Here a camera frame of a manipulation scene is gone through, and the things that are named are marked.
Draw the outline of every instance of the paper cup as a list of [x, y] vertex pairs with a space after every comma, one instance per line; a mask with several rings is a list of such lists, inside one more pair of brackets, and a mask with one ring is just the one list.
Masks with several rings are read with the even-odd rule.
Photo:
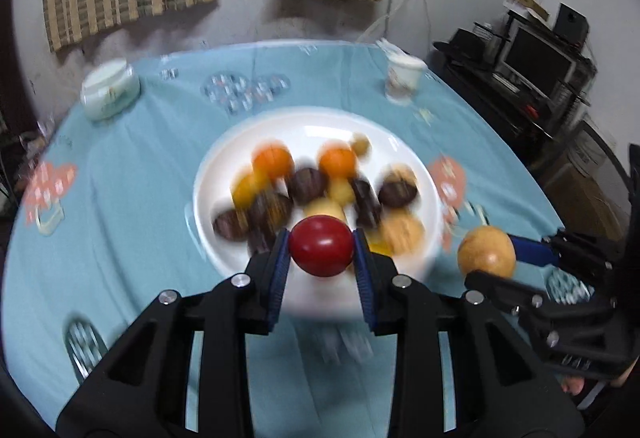
[[407, 104], [415, 95], [427, 63], [406, 54], [391, 54], [386, 76], [386, 98], [398, 104]]

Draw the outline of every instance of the black screen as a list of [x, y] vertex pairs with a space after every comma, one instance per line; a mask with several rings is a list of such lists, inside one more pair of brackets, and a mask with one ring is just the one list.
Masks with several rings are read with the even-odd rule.
[[564, 81], [572, 64], [559, 51], [522, 28], [518, 28], [504, 63], [547, 97], [558, 80]]

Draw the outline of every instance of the silver screw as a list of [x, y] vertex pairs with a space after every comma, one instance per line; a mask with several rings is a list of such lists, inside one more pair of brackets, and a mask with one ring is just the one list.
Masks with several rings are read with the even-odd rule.
[[543, 302], [543, 299], [541, 295], [535, 294], [535, 296], [531, 298], [531, 305], [534, 308], [540, 308], [542, 306], [542, 302]]
[[478, 290], [469, 290], [465, 293], [465, 300], [466, 302], [475, 305], [482, 304], [482, 301], [484, 301], [484, 295], [482, 295], [482, 292], [479, 292]]
[[558, 332], [553, 330], [552, 332], [549, 333], [548, 336], [546, 336], [546, 345], [549, 346], [550, 348], [554, 348], [556, 344], [558, 344], [559, 340], [560, 340], [560, 335], [558, 335]]
[[242, 288], [251, 283], [251, 278], [247, 274], [236, 274], [231, 278], [231, 284], [236, 288]]
[[176, 299], [178, 299], [178, 293], [175, 290], [164, 290], [163, 292], [160, 293], [160, 295], [158, 296], [158, 300], [162, 303], [162, 304], [171, 304], [172, 302], [174, 302]]
[[391, 283], [398, 288], [406, 288], [411, 285], [411, 278], [408, 275], [399, 274], [391, 280]]

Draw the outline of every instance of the white bowl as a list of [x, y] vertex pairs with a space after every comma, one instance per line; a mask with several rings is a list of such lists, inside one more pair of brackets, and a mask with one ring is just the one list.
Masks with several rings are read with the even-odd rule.
[[[242, 272], [249, 260], [245, 243], [231, 243], [217, 236], [212, 218], [231, 206], [230, 187], [239, 171], [251, 165], [255, 148], [279, 140], [298, 162], [314, 162], [321, 146], [329, 140], [350, 141], [354, 133], [371, 142], [369, 155], [358, 169], [377, 190], [382, 173], [390, 164], [406, 164], [417, 178], [419, 199], [412, 211], [424, 224], [424, 244], [411, 254], [394, 258], [396, 268], [418, 280], [430, 271], [440, 250], [442, 211], [436, 186], [424, 164], [398, 137], [379, 125], [351, 113], [327, 108], [287, 108], [263, 113], [227, 131], [204, 157], [193, 187], [193, 210], [198, 235], [209, 260], [225, 277]], [[346, 210], [355, 228], [353, 209]], [[291, 228], [302, 219], [296, 208]], [[331, 278], [313, 277], [291, 262], [282, 309], [300, 316], [342, 320], [362, 315], [356, 281], [351, 272]]]

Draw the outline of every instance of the wall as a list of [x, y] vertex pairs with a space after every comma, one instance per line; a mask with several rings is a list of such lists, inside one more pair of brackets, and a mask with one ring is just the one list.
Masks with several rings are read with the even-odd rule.
[[[615, 141], [614, 151], [628, 169], [628, 144], [640, 144], [640, 0], [538, 0], [555, 22], [561, 2], [583, 14], [590, 25], [589, 44], [598, 75], [590, 93], [588, 113], [596, 126]], [[604, 193], [620, 209], [628, 201], [620, 179], [604, 166], [596, 175]]]
[[[406, 0], [391, 21], [388, 38], [425, 57], [428, 39], [447, 40], [458, 27], [491, 21], [504, 0]], [[393, 0], [393, 7], [400, 0]], [[60, 116], [78, 96], [83, 76], [105, 60], [135, 60], [178, 50], [199, 50], [273, 38], [356, 40], [386, 10], [378, 4], [337, 0], [218, 0], [190, 10], [145, 17], [93, 36], [76, 47], [49, 53], [42, 0], [14, 0], [14, 29], [25, 85], [39, 117]], [[382, 27], [371, 39], [382, 35]]]

